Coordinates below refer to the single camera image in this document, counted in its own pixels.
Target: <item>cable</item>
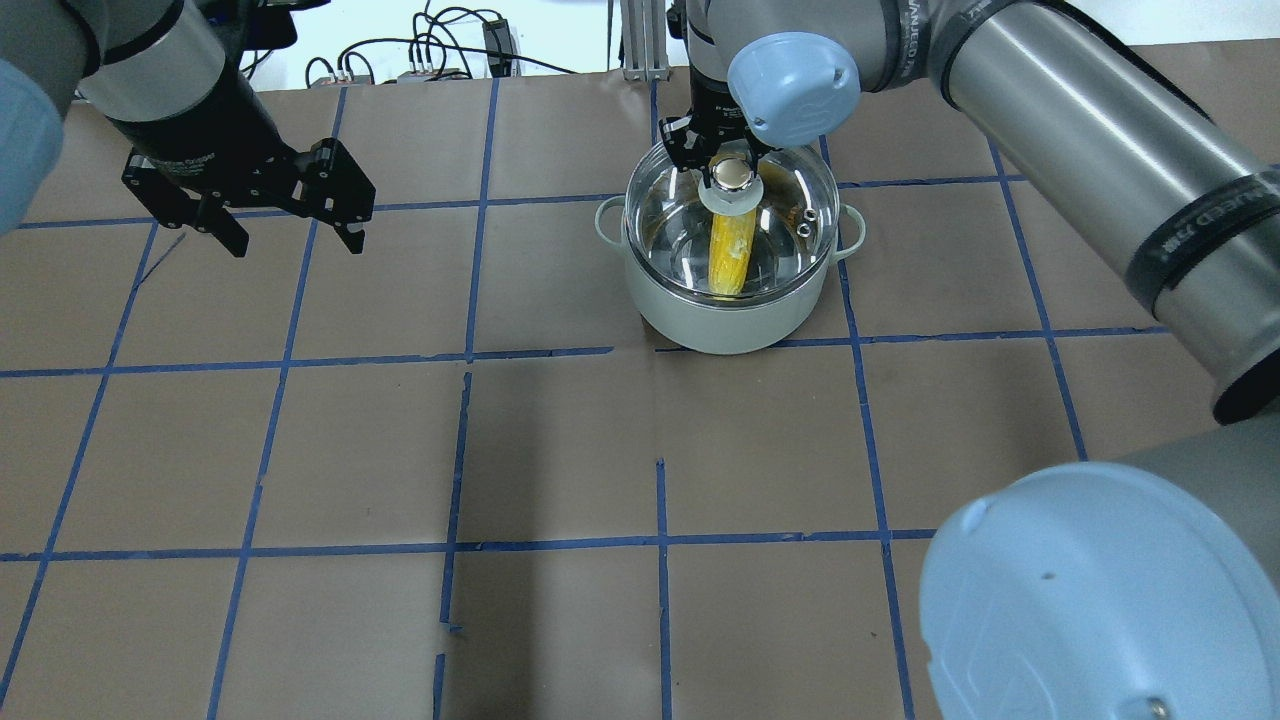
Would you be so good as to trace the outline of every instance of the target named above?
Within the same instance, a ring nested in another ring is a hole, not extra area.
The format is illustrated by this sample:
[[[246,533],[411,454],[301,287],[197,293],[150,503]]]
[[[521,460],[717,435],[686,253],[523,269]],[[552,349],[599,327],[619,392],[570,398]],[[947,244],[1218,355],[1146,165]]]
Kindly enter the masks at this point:
[[[444,13],[448,13],[448,12],[458,13],[458,17],[451,18],[449,20],[440,19],[440,18],[444,17]],[[440,24],[447,24],[447,23],[456,23],[456,22],[461,20],[462,18],[475,17],[481,23],[486,23],[489,20],[486,20],[485,17],[480,14],[480,13],[484,13],[484,12],[489,12],[489,13],[494,13],[494,14],[498,13],[497,10],[471,10],[468,8],[460,8],[458,5],[449,5],[448,8],[440,10],[439,13],[436,13],[435,14],[435,19]]]
[[[351,69],[351,56],[352,55],[355,55],[356,58],[360,58],[360,61],[365,63],[365,67],[369,68],[369,85],[376,85],[376,81],[374,81],[374,64],[370,63],[369,58],[365,58],[364,54],[361,54],[361,53],[355,53],[355,51],[347,53],[347,65],[346,65],[347,74],[351,76],[352,78],[356,77],[356,73]]]
[[[426,32],[425,33],[417,32],[417,19],[419,18],[422,18],[422,19],[428,20],[428,26],[426,26]],[[426,36],[429,40],[436,40],[435,33],[434,33],[434,29],[436,27],[439,27],[442,31],[444,31],[444,35],[449,36],[449,40],[453,41],[452,46],[448,46],[448,45],[444,45],[444,44],[438,45],[438,47],[440,47],[440,64],[439,64],[440,68],[444,68],[444,67],[447,67],[449,64],[449,51],[448,51],[448,47],[458,47],[458,38],[453,35],[453,31],[451,31],[448,27],[445,27],[445,24],[447,23],[438,23],[436,18],[434,18],[431,15],[426,15],[425,13],[413,13],[413,40],[415,41],[419,40],[422,36]],[[415,46],[417,46],[417,42],[415,42],[413,45],[410,46],[410,51],[411,53],[412,53],[412,50],[413,50]],[[433,60],[433,63],[434,63],[434,59],[430,58],[430,54],[431,54],[430,50],[428,50],[428,59]],[[458,58],[462,59],[462,67],[463,67],[463,69],[466,69],[467,77],[474,78],[475,73],[471,72],[471,63],[467,61],[466,54],[460,50],[458,51]]]
[[[443,19],[444,13],[448,13],[449,10],[454,10],[454,12],[458,12],[458,13],[462,13],[462,14],[460,14],[456,18],[444,20]],[[470,17],[470,15],[475,15],[476,18],[479,18],[480,19],[480,26],[484,27],[485,19],[484,19],[484,15],[481,15],[480,13],[476,13],[475,10],[468,10],[466,8],[460,8],[457,5],[451,5],[451,6],[440,10],[439,13],[435,14],[434,18],[431,18],[431,22],[426,26],[426,33],[428,33],[428,36],[430,36],[430,35],[433,35],[433,31],[436,27],[439,27],[442,31],[444,31],[444,35],[449,36],[449,40],[454,45],[457,45],[458,44],[458,38],[454,37],[453,31],[451,31],[448,26],[451,23],[460,22],[461,19],[463,19],[466,17]],[[475,73],[471,72],[471,63],[467,61],[467,54],[463,53],[463,51],[461,51],[461,50],[458,50],[458,56],[462,58],[462,67],[466,68],[467,74],[471,76],[471,77],[475,77]]]
[[[577,74],[576,70],[571,70],[568,68],[562,68],[559,65],[553,65],[550,63],[544,63],[541,60],[535,60],[534,58],[527,58],[525,55],[516,55],[515,53],[502,53],[500,50],[489,50],[489,49],[483,49],[483,47],[463,47],[461,45],[447,45],[444,42],[440,42],[438,40],[433,40],[433,38],[413,40],[413,38],[408,38],[408,37],[371,37],[369,40],[361,40],[360,42],[355,42],[355,44],[347,46],[339,54],[339,58],[342,58],[343,55],[346,55],[347,53],[349,53],[349,51],[352,51],[352,50],[355,50],[357,47],[364,47],[365,45],[372,45],[375,42],[407,42],[410,45],[412,45],[415,42],[422,42],[422,44],[426,44],[426,45],[433,46],[433,47],[448,47],[449,50],[456,50],[458,53],[462,53],[462,51],[466,51],[466,53],[479,53],[481,55],[488,55],[490,58],[503,58],[503,59],[507,59],[507,60],[522,60],[525,63],[531,63],[534,65],[538,65],[538,67],[541,67],[541,68],[547,68],[548,70],[556,70],[558,73],[564,73],[564,74],[568,74],[568,76]]]
[[[257,50],[255,50],[253,51],[253,61],[250,63],[247,68],[241,68],[241,72],[244,73],[244,79],[253,79],[253,73],[257,72],[257,68],[262,63],[265,63],[268,58],[271,56],[271,53],[275,53],[275,50],[268,50],[265,55],[262,55],[261,58],[259,58]]]
[[[466,70],[467,77],[475,78],[475,74],[471,72],[471,63],[467,61],[466,53],[462,53],[462,47],[458,45],[458,38],[453,35],[453,32],[449,28],[447,28],[444,26],[439,26],[439,27],[440,27],[440,29],[444,31],[444,35],[449,36],[449,40],[453,41],[453,45],[448,45],[448,44],[442,42],[430,31],[424,32],[424,33],[419,33],[419,36],[415,40],[420,40],[421,42],[424,42],[425,45],[428,45],[428,47],[430,47],[430,44],[428,44],[425,40],[421,40],[421,38],[435,41],[435,46],[440,49],[440,68],[444,68],[445,65],[448,65],[448,56],[449,56],[448,55],[448,49],[453,47],[453,49],[458,50],[458,58],[462,60],[462,69]]]
[[[311,60],[307,61],[307,72],[306,72],[307,87],[311,87],[311,67],[315,65],[316,63],[320,63],[321,65],[324,65],[324,69],[329,70],[329,77],[333,77],[335,74],[333,72],[333,65],[329,64],[329,60],[325,60],[324,58],[311,58]]]
[[[447,13],[447,12],[449,12],[452,9],[463,9],[465,10],[466,8],[456,8],[456,6],[453,6],[453,8],[445,8],[445,9],[440,10],[439,13],[436,13],[436,15],[443,15],[444,13]],[[506,19],[502,13],[499,13],[498,10],[494,10],[493,8],[480,8],[479,10],[474,10],[474,12],[476,12],[476,13],[493,13],[494,18],[497,18],[499,20]],[[426,0],[426,5],[422,8],[422,14],[426,15],[426,17],[431,17],[431,0]]]

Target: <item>power adapter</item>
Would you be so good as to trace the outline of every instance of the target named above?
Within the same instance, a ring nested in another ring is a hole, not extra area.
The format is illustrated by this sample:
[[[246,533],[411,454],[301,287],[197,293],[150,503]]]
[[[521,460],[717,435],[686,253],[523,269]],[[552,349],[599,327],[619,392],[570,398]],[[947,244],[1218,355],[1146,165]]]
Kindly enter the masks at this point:
[[[507,19],[484,22],[484,47],[490,53],[503,53],[503,55],[489,55],[489,74],[492,77],[511,77],[516,54],[516,42],[511,37],[511,26]]]

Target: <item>yellow corn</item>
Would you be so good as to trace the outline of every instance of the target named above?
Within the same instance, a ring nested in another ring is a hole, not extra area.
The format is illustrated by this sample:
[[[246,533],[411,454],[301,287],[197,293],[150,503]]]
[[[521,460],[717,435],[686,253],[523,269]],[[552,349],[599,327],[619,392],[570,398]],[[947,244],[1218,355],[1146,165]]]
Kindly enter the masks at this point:
[[[712,213],[710,274],[708,282],[717,295],[737,295],[746,282],[746,261],[755,238],[756,209],[741,215]]]

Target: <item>pot handle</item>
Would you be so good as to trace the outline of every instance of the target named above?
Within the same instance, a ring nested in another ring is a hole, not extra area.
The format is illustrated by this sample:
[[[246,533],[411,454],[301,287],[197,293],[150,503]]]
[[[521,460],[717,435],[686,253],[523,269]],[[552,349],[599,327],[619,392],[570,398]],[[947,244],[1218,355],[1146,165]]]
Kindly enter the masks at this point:
[[[849,258],[854,252],[858,252],[858,250],[863,246],[863,243],[867,242],[867,218],[864,218],[863,214],[859,213],[858,209],[854,208],[852,205],[841,205],[840,209],[846,215],[858,222],[858,242],[850,245],[844,250],[837,250],[832,252],[831,258],[837,263],[844,260],[845,258]]]
[[[608,213],[613,208],[622,206],[622,204],[626,201],[627,197],[625,195],[617,195],[614,197],[605,200],[604,202],[600,202],[600,206],[595,209],[595,234],[600,236],[600,240],[603,240],[607,245],[612,246],[616,250],[622,250],[622,241],[613,240],[612,237],[609,237],[608,233],[604,232],[604,228],[600,227],[600,222],[604,219],[605,213]],[[621,223],[618,224],[618,231],[620,232],[622,231]]]

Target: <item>blue tape grid line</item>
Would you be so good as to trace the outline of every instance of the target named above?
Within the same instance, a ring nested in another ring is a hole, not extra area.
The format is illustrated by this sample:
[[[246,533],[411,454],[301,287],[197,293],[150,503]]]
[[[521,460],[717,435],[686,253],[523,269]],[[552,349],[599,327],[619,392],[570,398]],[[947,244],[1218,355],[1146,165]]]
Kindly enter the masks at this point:
[[[995,141],[987,141],[991,149],[991,159],[996,164],[996,174],[1000,177],[1000,192],[1005,196],[1005,208],[1009,210],[1009,222],[1018,240],[1018,252],[1023,258],[1023,266],[1027,269],[1027,282],[1030,284],[1032,297],[1036,300],[1036,313],[1039,315],[1041,332],[1044,345],[1048,346],[1050,361],[1053,364],[1053,375],[1057,378],[1057,389],[1062,396],[1062,407],[1066,410],[1066,421],[1071,428],[1071,439],[1075,442],[1075,455],[1082,461],[1089,459],[1084,447],[1084,434],[1080,432],[1080,420],[1075,415],[1075,404],[1071,401],[1071,388],[1066,382],[1066,370],[1062,369],[1062,356],[1057,350],[1057,340],[1053,336],[1053,324],[1044,306],[1044,296],[1041,292],[1039,281],[1036,277],[1036,266],[1032,264],[1032,254],[1027,246],[1027,236],[1023,233],[1023,223],[1018,218],[1018,206],[1014,204],[1014,193],[1009,186],[1009,176],[1005,174],[1005,163],[1000,158],[1000,150]]]
[[[831,151],[827,137],[819,138],[822,159],[831,165]],[[884,593],[888,601],[888,619],[893,632],[893,653],[897,660],[897,682],[902,693],[902,711],[906,720],[915,720],[915,701],[911,697],[911,674],[906,665],[906,641],[902,634],[902,612],[897,600],[897,578],[893,571],[893,533],[888,524],[884,506],[884,487],[881,482],[879,454],[876,450],[876,425],[872,418],[870,397],[867,392],[867,368],[863,363],[861,334],[858,332],[858,318],[849,292],[849,269],[845,261],[837,263],[840,272],[840,296],[845,306],[845,320],[849,325],[849,347],[854,354],[854,382],[858,386],[858,406],[861,414],[863,438],[867,443],[867,464],[872,477],[872,495],[876,500],[876,532],[881,544],[881,562],[884,571]]]
[[[613,346],[595,347],[552,347],[545,350],[497,350],[475,352],[472,359],[485,360],[527,360],[535,357],[581,357],[608,355]],[[463,352],[442,352],[439,355],[372,355],[356,357],[311,357],[291,360],[244,360],[229,363],[177,363],[163,365],[116,365],[114,368],[49,368],[36,370],[0,370],[5,378],[60,378],[70,375],[140,375],[152,373],[216,373],[233,370],[279,370],[289,368],[335,368],[348,365],[412,365],[421,363],[465,361]]]
[[[342,114],[347,106],[347,88],[338,91],[338,109],[334,111],[332,137],[338,137],[342,129]],[[298,269],[298,283],[293,292],[293,310],[289,314],[289,332],[284,338],[284,352],[280,363],[275,398],[271,402],[271,415],[266,424],[266,437],[262,439],[262,456],[259,461],[257,479],[253,483],[253,496],[250,500],[248,518],[244,520],[244,536],[241,541],[239,556],[236,562],[236,579],[232,583],[232,596],[227,606],[227,621],[223,625],[223,639],[218,648],[218,665],[214,669],[212,687],[209,691],[209,711],[206,720],[218,717],[218,703],[221,701],[223,679],[227,676],[227,659],[230,655],[232,638],[236,632],[236,616],[239,612],[239,600],[244,589],[244,574],[248,570],[250,550],[253,547],[253,532],[257,528],[259,509],[262,505],[262,482],[271,465],[271,450],[275,446],[275,432],[280,421],[280,407],[284,405],[284,391],[289,382],[289,361],[293,359],[293,342],[298,334],[298,318],[302,315],[302,297],[307,290],[307,275],[311,270],[311,256],[315,250],[319,222],[311,220],[307,231],[307,243],[302,251],[302,264]]]
[[[124,329],[129,324],[129,315],[133,313],[133,302],[138,297],[138,287],[142,284],[142,277],[146,274],[147,259],[151,256],[151,247],[155,245],[160,225],[152,222],[151,231],[147,233],[147,242],[142,247],[141,258],[138,258],[137,270],[133,273],[133,284],[129,290],[129,297],[124,301],[124,310],[120,313],[120,323],[115,328],[115,338],[111,341],[111,351],[106,359],[108,369],[115,365],[115,359],[120,352],[120,343],[124,341]],[[54,521],[49,528],[49,538],[45,541],[45,550],[40,555],[40,566],[36,569],[36,578],[31,584],[31,592],[27,594],[27,605],[23,607],[22,620],[18,623],[18,633],[14,635],[13,646],[9,650],[9,660],[5,662],[4,675],[0,676],[0,708],[4,707],[4,701],[9,694],[13,673],[18,666],[18,656],[22,653],[22,643],[27,638],[27,630],[31,628],[31,618],[36,611],[36,602],[40,600],[40,589],[45,584],[45,574],[49,571],[49,562],[54,555],[54,546],[58,544],[58,533],[63,528],[63,520],[67,518],[67,509],[70,506],[72,493],[76,491],[76,480],[79,478],[81,466],[84,464],[84,452],[88,450],[90,438],[93,436],[93,425],[97,421],[99,411],[102,409],[102,397],[106,395],[106,386],[109,380],[110,374],[102,374],[102,379],[97,383],[97,393],[93,396],[93,405],[90,407],[88,418],[84,420],[84,430],[81,433],[79,446],[76,448],[76,459],[72,461],[72,469],[68,473],[61,500],[58,502],[58,511],[54,514]]]
[[[671,691],[671,575],[667,555],[671,538],[667,534],[667,461],[658,459],[658,652],[662,662],[662,720],[672,720]]]
[[[653,85],[650,90],[650,111],[657,113],[657,85]],[[658,124],[654,119],[650,128],[650,141],[658,142]],[[492,145],[493,138],[486,137],[486,147]],[[1009,176],[1009,182],[1025,182],[1027,178],[1023,176]],[[838,183],[840,190],[868,190],[876,187],[916,187],[916,186],[945,186],[945,184],[995,184],[1000,182],[998,176],[964,176],[954,178],[900,178],[900,179],[872,179],[872,181],[856,181],[856,182],[841,182]],[[435,200],[430,202],[383,202],[374,205],[375,213],[397,213],[404,210],[448,210],[458,208],[480,208],[481,205],[486,208],[494,206],[512,206],[512,205],[558,205],[566,202],[600,202],[608,200],[616,195],[622,195],[621,192],[593,192],[586,195],[548,195],[548,196],[529,196],[529,197],[488,197],[485,193],[486,184],[484,177],[481,177],[481,195],[484,200]],[[232,211],[237,219],[244,218],[285,218],[291,217],[289,213],[284,210],[234,210]],[[99,225],[143,225],[154,223],[151,218],[99,218],[87,220],[45,220],[45,222],[32,222],[22,223],[18,229],[50,229],[50,228],[87,228]]]
[[[891,530],[893,539],[929,539],[933,528]],[[297,547],[252,547],[250,557],[347,557],[357,555],[447,555],[448,552],[547,552],[557,550],[599,550],[608,547],[660,547],[681,544],[777,544],[817,542],[878,542],[879,530],[822,530],[778,533],[708,533],[687,536],[620,536],[545,541],[412,542],[387,544],[324,544]],[[92,562],[118,560],[209,560],[237,559],[238,547],[192,547],[160,550],[72,550],[58,551],[50,562]],[[40,562],[42,552],[0,553],[0,562]]]
[[[500,81],[493,79],[489,87],[489,119],[484,131],[484,167],[480,172],[480,204],[476,205],[476,243],[471,256],[471,296],[467,301],[467,340],[466,360],[475,360],[476,343],[476,305],[480,301],[480,264],[484,260],[484,220],[489,210],[489,170],[493,165],[493,132],[498,115],[498,87]]]
[[[658,81],[649,81],[649,145],[658,145]]]
[[[458,404],[458,436],[453,451],[453,489],[449,493],[449,524],[443,543],[425,543],[424,548],[444,553],[444,573],[440,579],[440,623],[449,625],[453,614],[453,569],[458,553],[458,521],[462,516],[462,474],[467,456],[467,418],[471,409],[471,373],[462,375],[462,400]],[[431,717],[439,720],[444,702],[444,669],[448,656],[435,656],[435,675],[431,679]]]
[[[493,135],[498,124],[498,91],[502,81],[493,79],[489,87],[489,113],[485,119],[484,161],[480,170],[480,202],[476,206],[475,251],[471,258],[471,290],[467,299],[467,334],[463,359],[470,365],[490,354],[476,354],[476,306],[480,301],[480,269],[484,260],[484,225],[489,209],[489,174],[493,169]],[[544,355],[526,355],[539,357]],[[458,523],[462,515],[462,474],[467,454],[467,416],[471,407],[471,373],[462,377],[462,400],[458,404],[458,436],[453,456],[453,489],[449,496],[449,525],[445,533],[444,573],[440,579],[440,623],[448,625],[453,612],[453,570],[458,553]],[[435,659],[435,675],[431,679],[431,717],[438,720],[443,712],[444,674],[448,653],[442,652]]]
[[[1123,337],[1123,336],[1156,336],[1170,334],[1169,328],[1079,328],[1053,331],[1056,338],[1080,337]],[[892,336],[864,336],[859,337],[860,345],[881,343],[913,343],[913,342],[974,342],[992,340],[1037,340],[1044,337],[1043,331],[1006,331],[982,333],[945,333],[945,334],[892,334]],[[820,337],[820,338],[792,338],[776,342],[771,347],[844,347],[849,345],[847,337]],[[595,347],[552,347],[545,350],[499,350],[486,352],[474,352],[472,360],[527,360],[535,357],[581,357],[590,355],[608,355],[613,352],[613,346]],[[687,347],[658,347],[654,352],[691,352]],[[442,352],[439,355],[372,355],[352,357],[311,357],[283,360],[244,360],[228,363],[177,363],[165,365],[115,365],[113,368],[41,368],[32,370],[0,370],[0,379],[6,378],[61,378],[73,375],[137,375],[151,373],[216,373],[234,370],[279,370],[284,365],[291,368],[334,368],[348,365],[406,365],[419,363],[458,363],[465,361],[463,352]]]

